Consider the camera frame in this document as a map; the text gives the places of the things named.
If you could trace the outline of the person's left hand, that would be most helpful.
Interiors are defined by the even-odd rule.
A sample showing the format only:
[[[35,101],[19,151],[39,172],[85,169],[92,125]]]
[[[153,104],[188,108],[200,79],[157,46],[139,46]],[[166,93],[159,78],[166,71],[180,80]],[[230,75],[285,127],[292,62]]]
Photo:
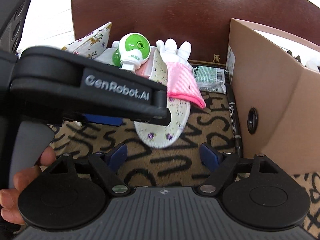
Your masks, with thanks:
[[[41,154],[36,165],[25,168],[14,175],[14,187],[12,189],[1,190],[1,217],[4,220],[18,225],[25,224],[18,210],[18,198],[21,192],[42,173],[40,166],[50,166],[55,160],[56,154],[48,146]]]

